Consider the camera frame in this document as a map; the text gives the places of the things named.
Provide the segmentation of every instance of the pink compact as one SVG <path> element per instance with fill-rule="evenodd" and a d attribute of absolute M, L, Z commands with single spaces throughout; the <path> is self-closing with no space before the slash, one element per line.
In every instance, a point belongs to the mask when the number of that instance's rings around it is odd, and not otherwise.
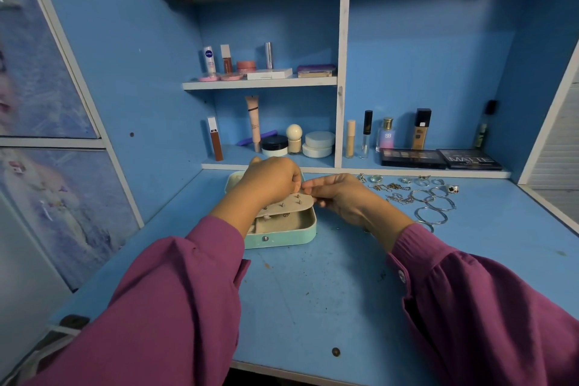
<path fill-rule="evenodd" d="M 226 73 L 221 75 L 221 81 L 239 81 L 243 78 L 243 76 L 245 75 L 242 73 Z"/>
<path fill-rule="evenodd" d="M 239 73 L 248 73 L 248 72 L 255 72 L 255 61 L 248 60 L 248 61 L 238 61 L 237 62 L 237 71 Z"/>
<path fill-rule="evenodd" d="M 197 81 L 217 81 L 219 80 L 219 76 L 216 73 L 204 73 Z"/>

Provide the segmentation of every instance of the printed cabinet door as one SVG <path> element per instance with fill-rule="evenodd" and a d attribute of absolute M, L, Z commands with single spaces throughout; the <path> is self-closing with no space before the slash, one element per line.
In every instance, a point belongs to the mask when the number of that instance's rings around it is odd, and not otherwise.
<path fill-rule="evenodd" d="M 0 0 L 0 136 L 97 137 L 37 0 Z"/>
<path fill-rule="evenodd" d="M 0 147 L 0 192 L 71 289 L 138 230 L 106 151 Z"/>

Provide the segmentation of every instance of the nivea lip balm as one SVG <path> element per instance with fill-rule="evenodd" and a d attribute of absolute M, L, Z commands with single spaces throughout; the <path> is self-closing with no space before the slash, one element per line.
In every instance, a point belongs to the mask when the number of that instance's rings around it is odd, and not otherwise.
<path fill-rule="evenodd" d="M 215 59 L 213 58 L 213 49 L 211 49 L 211 46 L 205 46 L 203 48 L 203 54 L 205 55 L 207 73 L 215 73 Z"/>

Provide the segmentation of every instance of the makeup box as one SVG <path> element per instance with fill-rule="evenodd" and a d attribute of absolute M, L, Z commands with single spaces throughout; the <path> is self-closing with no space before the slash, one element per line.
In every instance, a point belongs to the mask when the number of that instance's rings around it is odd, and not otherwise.
<path fill-rule="evenodd" d="M 226 193 L 238 184 L 243 174 L 244 171 L 236 171 L 228 177 L 225 185 Z M 274 203 L 259 211 L 245 237 L 245 248 L 257 249 L 309 243 L 315 237 L 316 225 L 317 219 L 312 197 L 300 192 L 291 194 L 283 202 Z"/>

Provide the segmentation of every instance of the shirt cuff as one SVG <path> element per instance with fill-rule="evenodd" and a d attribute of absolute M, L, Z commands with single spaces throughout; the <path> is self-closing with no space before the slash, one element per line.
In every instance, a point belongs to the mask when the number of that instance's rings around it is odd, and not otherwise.
<path fill-rule="evenodd" d="M 397 268 L 410 295 L 445 256 L 457 250 L 414 223 L 402 231 L 388 258 Z"/>
<path fill-rule="evenodd" d="M 245 242 L 237 229 L 227 221 L 207 215 L 185 238 L 221 266 L 229 280 L 236 279 L 245 250 Z"/>

